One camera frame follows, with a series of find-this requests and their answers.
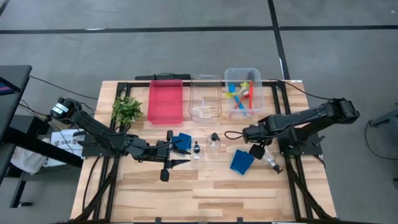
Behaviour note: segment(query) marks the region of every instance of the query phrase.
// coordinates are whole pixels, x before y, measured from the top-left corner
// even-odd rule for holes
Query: potted plant
[[[119,121],[121,126],[129,125],[143,115],[140,109],[141,104],[134,97],[118,97],[112,107],[112,118],[116,118],[116,121]]]

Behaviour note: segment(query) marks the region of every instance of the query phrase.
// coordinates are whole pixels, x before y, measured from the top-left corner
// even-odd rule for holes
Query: white bag
[[[43,139],[43,142],[50,143],[49,138]],[[47,157],[27,149],[16,147],[11,158],[11,163],[21,170],[30,174],[35,174],[45,164]]]

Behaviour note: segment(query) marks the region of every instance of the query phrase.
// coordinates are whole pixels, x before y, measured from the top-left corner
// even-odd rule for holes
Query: clear plastic bin
[[[243,93],[227,97],[227,110],[230,119],[255,117],[257,112],[264,111],[264,91],[262,89],[261,74],[255,68],[229,68],[225,71],[225,91],[227,97],[230,92],[230,85],[235,86],[235,94],[242,89],[242,83],[252,82],[252,102],[250,99],[243,98]]]
[[[192,121],[214,123],[221,116],[221,77],[218,75],[193,75],[189,114]]]

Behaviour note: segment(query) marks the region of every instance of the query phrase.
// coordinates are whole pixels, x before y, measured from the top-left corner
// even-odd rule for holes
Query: blue cube
[[[175,146],[179,150],[188,151],[192,147],[192,137],[190,135],[180,133],[178,136],[173,137],[173,141],[181,140],[178,143],[175,143]]]

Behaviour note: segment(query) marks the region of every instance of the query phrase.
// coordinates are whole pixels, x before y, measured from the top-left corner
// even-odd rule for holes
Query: black lid
[[[211,134],[211,140],[217,141],[217,140],[220,140],[220,138],[218,137],[217,133],[213,133],[213,134]]]
[[[193,147],[193,152],[194,153],[199,153],[200,152],[200,146],[198,145],[197,141],[195,141],[195,146]]]
[[[278,165],[274,165],[274,166],[272,167],[272,169],[273,169],[274,171],[276,171],[278,174],[280,174],[280,173],[283,171],[283,169],[281,170],[281,169],[279,168]]]

